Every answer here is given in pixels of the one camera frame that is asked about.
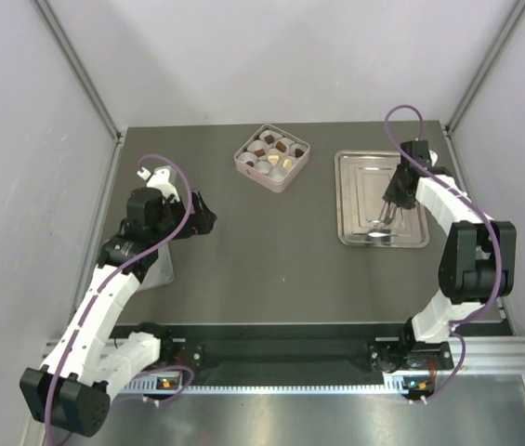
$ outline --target gray floor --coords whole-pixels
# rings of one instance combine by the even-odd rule
[[[128,193],[144,185],[138,159],[153,152],[185,170],[218,221],[209,235],[171,243],[174,282],[132,297],[119,322],[386,322],[422,310],[437,290],[445,242],[435,221],[429,218],[430,243],[422,249],[350,247],[336,234],[335,154],[392,151],[382,124],[280,125],[311,145],[308,165],[280,194],[233,164],[258,127],[129,129],[104,237],[117,231]],[[394,129],[407,140],[417,125]],[[427,139],[439,164],[453,170],[438,122],[427,123]]]
[[[516,377],[463,376],[427,406],[399,396],[186,396],[159,409],[128,401],[94,438],[69,444],[525,446],[525,390]]]

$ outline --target pink box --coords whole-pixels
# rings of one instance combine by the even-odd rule
[[[254,169],[254,167],[251,167],[248,164],[237,159],[238,156],[240,156],[242,153],[247,151],[247,148],[249,147],[249,145],[252,142],[254,142],[256,139],[258,139],[258,136],[262,132],[265,132],[267,130],[276,132],[282,135],[284,138],[289,138],[293,140],[295,143],[299,143],[305,146],[304,154],[301,155],[300,158],[297,158],[295,165],[293,166],[293,168],[289,171],[289,173],[285,176],[285,178],[282,181],[275,181],[274,179],[270,178],[268,175],[263,174],[262,172],[258,172],[257,170]],[[256,183],[261,184],[262,186],[272,190],[273,192],[282,192],[283,190],[285,190],[287,186],[289,186],[289,183],[293,181],[293,178],[295,178],[295,176],[299,173],[299,171],[303,168],[303,166],[308,163],[309,152],[310,152],[310,146],[306,141],[303,141],[302,139],[294,137],[290,133],[287,133],[284,130],[281,130],[280,128],[275,127],[274,125],[264,124],[259,128],[258,131],[256,131],[252,135],[251,138],[245,141],[245,144],[243,144],[233,156],[233,160],[235,161],[235,168],[237,169],[238,172],[244,174],[247,177],[250,177]]]

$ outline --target square container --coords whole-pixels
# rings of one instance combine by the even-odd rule
[[[289,138],[293,140],[295,143],[299,143],[302,146],[305,146],[304,154],[301,155],[301,157],[297,158],[296,163],[294,164],[292,169],[289,171],[289,173],[285,176],[285,178],[282,179],[282,181],[275,181],[274,179],[270,178],[268,175],[263,174],[262,172],[258,172],[257,170],[254,169],[254,167],[238,160],[238,157],[242,153],[247,151],[247,148],[249,147],[249,145],[252,144],[252,142],[254,142],[256,139],[259,139],[260,134],[267,130],[276,132],[280,134],[281,136],[283,136],[284,138]],[[291,135],[290,133],[287,133],[284,130],[281,130],[278,127],[275,127],[274,125],[264,124],[252,135],[251,138],[245,141],[245,144],[243,144],[233,156],[233,160],[235,161],[235,168],[237,169],[238,172],[244,174],[247,177],[250,177],[256,183],[261,184],[262,186],[272,190],[273,192],[282,192],[283,190],[285,190],[287,186],[289,186],[289,183],[293,181],[293,178],[295,178],[295,176],[299,173],[299,171],[303,168],[303,166],[308,163],[309,152],[310,152],[310,146],[306,141],[299,139],[298,137],[295,137]]]

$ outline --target silver tray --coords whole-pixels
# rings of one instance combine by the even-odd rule
[[[397,151],[340,151],[335,156],[338,238],[351,246],[422,248],[429,243],[426,211],[398,209],[387,230],[382,195],[400,161]]]

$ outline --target robotic arm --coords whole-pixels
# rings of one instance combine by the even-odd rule
[[[400,147],[446,186],[432,177],[423,177],[401,156],[383,196],[391,215],[396,214],[398,207],[413,209],[417,203],[422,204],[448,236],[438,273],[440,288],[427,307],[406,322],[394,348],[395,354],[407,363],[421,364],[422,359],[431,359],[441,352],[457,321],[486,305],[495,281],[495,258],[481,218],[458,199],[466,195],[456,187],[450,173],[433,166],[434,153],[429,151],[427,141],[408,141]],[[502,257],[502,281],[497,296],[508,295],[514,284],[516,229],[510,222],[490,217],[489,220]]]
[[[100,429],[111,401],[120,390],[141,370],[158,361],[161,354],[159,334],[141,332],[131,334],[121,348],[100,359],[128,299],[148,281],[150,274],[160,272],[154,265],[163,248],[113,276],[98,298],[94,298],[98,288],[127,260],[169,236],[186,212],[173,185],[176,172],[171,167],[158,168],[154,173],[142,168],[138,175],[146,181],[146,187],[131,192],[126,203],[126,218],[118,233],[101,247],[88,291],[64,336],[39,370],[27,368],[20,379],[20,389],[33,418],[44,422],[49,384],[70,339],[75,336],[74,347],[59,374],[51,424],[86,437]],[[174,240],[208,234],[217,220],[200,192],[193,190],[191,195],[188,222]]]

